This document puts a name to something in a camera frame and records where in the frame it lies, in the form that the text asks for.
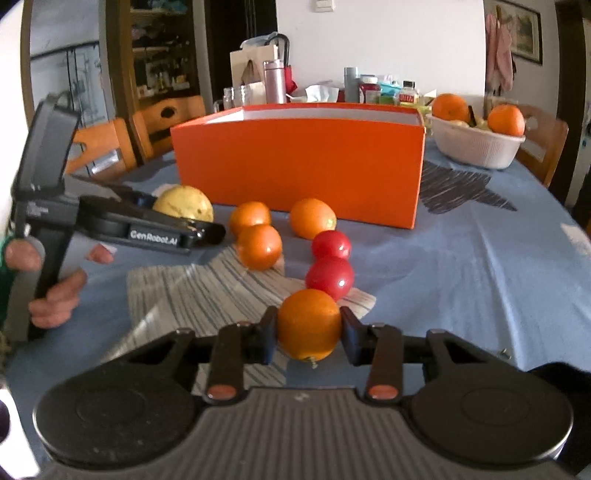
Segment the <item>clear glass mug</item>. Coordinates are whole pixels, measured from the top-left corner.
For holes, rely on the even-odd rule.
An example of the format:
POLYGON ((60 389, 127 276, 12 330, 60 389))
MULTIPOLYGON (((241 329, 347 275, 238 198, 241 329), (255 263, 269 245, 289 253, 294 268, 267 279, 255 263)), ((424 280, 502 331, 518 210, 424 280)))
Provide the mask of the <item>clear glass mug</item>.
POLYGON ((213 102, 213 111, 214 113, 218 113, 233 108, 249 106, 250 104, 252 104, 252 91, 249 85, 229 87, 223 89, 221 100, 213 102))

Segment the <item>red tomato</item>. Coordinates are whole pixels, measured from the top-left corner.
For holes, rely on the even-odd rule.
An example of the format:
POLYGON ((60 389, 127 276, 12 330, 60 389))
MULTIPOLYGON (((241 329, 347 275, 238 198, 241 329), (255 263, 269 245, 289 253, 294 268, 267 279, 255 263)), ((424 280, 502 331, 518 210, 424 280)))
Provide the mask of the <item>red tomato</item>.
POLYGON ((311 242, 311 253, 315 260, 334 257, 349 260, 352 254, 352 243, 349 237, 336 230, 325 230, 318 233, 311 242))
POLYGON ((304 283, 308 289, 320 290, 338 301, 352 290, 355 271, 346 259, 324 257, 311 266, 304 283))

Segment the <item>wooden chair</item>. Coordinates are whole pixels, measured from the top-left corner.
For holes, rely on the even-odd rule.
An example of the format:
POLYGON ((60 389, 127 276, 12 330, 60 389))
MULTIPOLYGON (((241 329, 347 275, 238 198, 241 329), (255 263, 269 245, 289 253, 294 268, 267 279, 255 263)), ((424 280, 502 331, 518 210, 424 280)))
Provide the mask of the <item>wooden chair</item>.
POLYGON ((205 114, 204 98, 199 95, 164 99, 136 111, 131 125, 141 160, 147 163, 170 152, 171 128, 205 114))
POLYGON ((115 180, 135 170, 138 166, 125 121, 115 118, 109 122, 78 129, 73 143, 83 146, 83 151, 68 160, 66 174, 77 174, 85 170, 97 180, 115 180), (97 173, 91 173, 92 165, 101 159, 114 155, 114 162, 97 173))
POLYGON ((549 188, 567 140, 568 124, 535 106, 518 108, 526 120, 526 141, 516 159, 549 188))

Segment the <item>right side wooden chair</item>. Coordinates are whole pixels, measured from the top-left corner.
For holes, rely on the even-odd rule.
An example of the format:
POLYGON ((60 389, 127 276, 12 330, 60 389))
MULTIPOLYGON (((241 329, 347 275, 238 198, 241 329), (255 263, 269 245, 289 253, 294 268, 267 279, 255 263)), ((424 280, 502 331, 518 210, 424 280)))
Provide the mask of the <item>right side wooden chair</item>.
POLYGON ((549 188, 567 140, 568 124, 535 106, 518 108, 526 120, 526 141, 516 159, 549 188))

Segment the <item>grey tall bottle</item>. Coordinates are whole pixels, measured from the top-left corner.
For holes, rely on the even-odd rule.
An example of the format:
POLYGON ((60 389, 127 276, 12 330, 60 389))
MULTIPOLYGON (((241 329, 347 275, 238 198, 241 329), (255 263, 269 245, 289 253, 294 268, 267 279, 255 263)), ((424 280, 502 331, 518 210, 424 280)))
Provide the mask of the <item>grey tall bottle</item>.
POLYGON ((346 103, 360 102, 360 74, 356 67, 344 68, 344 98, 346 103))

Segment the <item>red label jar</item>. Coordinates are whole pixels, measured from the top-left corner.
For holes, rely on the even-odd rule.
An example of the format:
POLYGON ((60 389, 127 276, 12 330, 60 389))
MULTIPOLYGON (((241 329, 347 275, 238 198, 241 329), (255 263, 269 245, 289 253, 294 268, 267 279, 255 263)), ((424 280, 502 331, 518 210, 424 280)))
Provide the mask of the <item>red label jar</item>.
POLYGON ((362 75, 359 79, 359 96, 361 104, 379 104, 381 86, 377 76, 362 75))

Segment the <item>near wooden chair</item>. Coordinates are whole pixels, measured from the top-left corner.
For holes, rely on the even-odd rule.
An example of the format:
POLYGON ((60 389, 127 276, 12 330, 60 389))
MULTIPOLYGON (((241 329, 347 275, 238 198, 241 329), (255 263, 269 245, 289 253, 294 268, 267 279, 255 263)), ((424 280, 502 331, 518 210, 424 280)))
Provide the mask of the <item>near wooden chair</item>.
POLYGON ((83 151, 68 160, 66 174, 77 174, 85 170, 97 180, 115 180, 135 170, 138 166, 125 121, 115 118, 109 122, 78 129, 73 143, 83 146, 83 151), (114 162, 97 173, 91 173, 92 165, 101 159, 114 155, 114 162))

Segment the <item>framed wall picture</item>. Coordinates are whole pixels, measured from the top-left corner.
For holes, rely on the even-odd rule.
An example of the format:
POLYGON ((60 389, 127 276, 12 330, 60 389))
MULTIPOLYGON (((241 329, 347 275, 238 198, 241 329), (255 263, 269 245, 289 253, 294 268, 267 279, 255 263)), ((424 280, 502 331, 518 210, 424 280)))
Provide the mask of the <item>framed wall picture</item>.
POLYGON ((510 33, 512 54, 523 60, 543 64, 541 14, 514 1, 489 1, 487 12, 492 13, 510 33))

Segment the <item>orange cardboard box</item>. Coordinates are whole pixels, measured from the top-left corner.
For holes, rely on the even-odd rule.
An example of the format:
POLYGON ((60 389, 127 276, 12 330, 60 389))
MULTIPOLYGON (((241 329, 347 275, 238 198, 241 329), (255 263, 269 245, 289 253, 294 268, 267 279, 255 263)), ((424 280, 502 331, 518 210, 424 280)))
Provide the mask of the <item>orange cardboard box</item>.
POLYGON ((412 229, 426 129, 412 108, 301 103, 249 106, 176 125, 181 183, 214 204, 260 201, 290 211, 304 198, 339 219, 412 229))

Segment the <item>dark wooden cabinet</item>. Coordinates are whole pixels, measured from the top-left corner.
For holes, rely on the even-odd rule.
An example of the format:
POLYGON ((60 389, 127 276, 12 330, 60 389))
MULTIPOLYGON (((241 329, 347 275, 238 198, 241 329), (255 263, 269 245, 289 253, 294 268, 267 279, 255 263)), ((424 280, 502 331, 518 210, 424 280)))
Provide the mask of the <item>dark wooden cabinet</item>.
POLYGON ((200 93, 191 1, 102 1, 99 13, 116 117, 200 93))

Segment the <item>blue shark print tablecloth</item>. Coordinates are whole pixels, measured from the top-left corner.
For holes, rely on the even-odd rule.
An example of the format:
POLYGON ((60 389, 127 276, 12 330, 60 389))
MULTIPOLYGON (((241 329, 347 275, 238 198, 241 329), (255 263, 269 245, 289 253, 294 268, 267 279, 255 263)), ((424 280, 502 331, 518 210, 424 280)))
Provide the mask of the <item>blue shark print tablecloth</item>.
MULTIPOLYGON (((53 386, 178 327, 200 335, 256 321, 304 285, 308 240, 273 216, 283 255, 273 269, 245 268, 235 239, 188 255, 116 246, 84 262, 53 328, 6 366, 8 388, 38 463, 47 455, 33 412, 53 386)), ((351 307, 363 322, 407 335, 443 329, 523 370, 563 362, 590 367, 590 241, 521 164, 486 171, 425 144, 415 227, 339 220, 352 243, 351 307)))

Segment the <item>large orange front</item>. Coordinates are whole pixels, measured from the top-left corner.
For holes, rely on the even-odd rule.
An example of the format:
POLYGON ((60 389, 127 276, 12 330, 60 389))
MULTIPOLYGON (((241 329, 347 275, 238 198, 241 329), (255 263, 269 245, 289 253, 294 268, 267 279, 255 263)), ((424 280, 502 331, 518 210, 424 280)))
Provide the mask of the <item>large orange front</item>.
POLYGON ((331 296, 317 289, 291 294, 280 305, 276 338, 291 359, 324 360, 341 340, 342 316, 331 296))

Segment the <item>red tomato back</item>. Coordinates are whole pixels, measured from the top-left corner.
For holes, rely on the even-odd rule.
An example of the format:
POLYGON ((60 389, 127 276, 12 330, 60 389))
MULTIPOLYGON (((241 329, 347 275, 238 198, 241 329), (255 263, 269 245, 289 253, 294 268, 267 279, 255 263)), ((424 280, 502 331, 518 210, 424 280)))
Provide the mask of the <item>red tomato back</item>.
POLYGON ((334 257, 349 260, 352 254, 352 243, 349 237, 336 230, 325 230, 318 233, 311 242, 311 253, 315 260, 334 257))

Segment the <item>pink hanging cloth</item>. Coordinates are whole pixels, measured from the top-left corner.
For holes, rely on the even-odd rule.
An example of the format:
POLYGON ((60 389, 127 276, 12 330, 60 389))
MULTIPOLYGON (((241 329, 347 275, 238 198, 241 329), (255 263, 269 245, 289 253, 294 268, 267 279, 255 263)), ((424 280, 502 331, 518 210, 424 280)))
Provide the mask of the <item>pink hanging cloth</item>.
POLYGON ((485 30, 485 89, 489 93, 501 96, 511 91, 514 84, 512 37, 508 27, 493 14, 486 15, 485 30))

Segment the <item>white fruit bowl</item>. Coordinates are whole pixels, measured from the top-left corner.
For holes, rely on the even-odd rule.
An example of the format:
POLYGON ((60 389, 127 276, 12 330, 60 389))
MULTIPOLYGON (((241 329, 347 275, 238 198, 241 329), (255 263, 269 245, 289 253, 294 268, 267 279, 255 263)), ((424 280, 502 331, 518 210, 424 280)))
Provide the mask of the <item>white fruit bowl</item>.
POLYGON ((515 159, 526 137, 497 134, 460 126, 429 114, 438 149, 449 158, 476 167, 504 170, 515 159))

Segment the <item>pink steel thermos bottle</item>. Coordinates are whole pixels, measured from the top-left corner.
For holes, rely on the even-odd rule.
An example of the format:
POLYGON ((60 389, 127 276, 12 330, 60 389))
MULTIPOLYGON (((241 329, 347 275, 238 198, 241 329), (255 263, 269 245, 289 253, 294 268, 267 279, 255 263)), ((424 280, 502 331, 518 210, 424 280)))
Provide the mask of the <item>pink steel thermos bottle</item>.
POLYGON ((282 60, 263 61, 263 83, 266 88, 267 104, 287 103, 286 78, 284 78, 282 60))

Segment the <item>tissue pack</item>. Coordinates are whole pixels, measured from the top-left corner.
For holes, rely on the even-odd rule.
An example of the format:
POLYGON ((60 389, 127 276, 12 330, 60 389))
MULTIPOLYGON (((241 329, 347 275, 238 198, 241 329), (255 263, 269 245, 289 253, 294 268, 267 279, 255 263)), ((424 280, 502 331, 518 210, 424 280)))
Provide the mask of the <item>tissue pack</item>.
POLYGON ((287 95, 291 103, 337 103, 341 90, 332 85, 315 84, 287 95))

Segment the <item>far wooden chair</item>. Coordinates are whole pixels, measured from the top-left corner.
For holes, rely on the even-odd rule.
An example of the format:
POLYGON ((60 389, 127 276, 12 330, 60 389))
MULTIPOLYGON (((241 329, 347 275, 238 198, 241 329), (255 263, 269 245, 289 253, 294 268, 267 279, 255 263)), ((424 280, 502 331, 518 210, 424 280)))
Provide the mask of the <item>far wooden chair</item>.
POLYGON ((204 98, 199 95, 164 99, 136 111, 131 125, 141 160, 147 163, 170 152, 171 128, 205 114, 204 98))

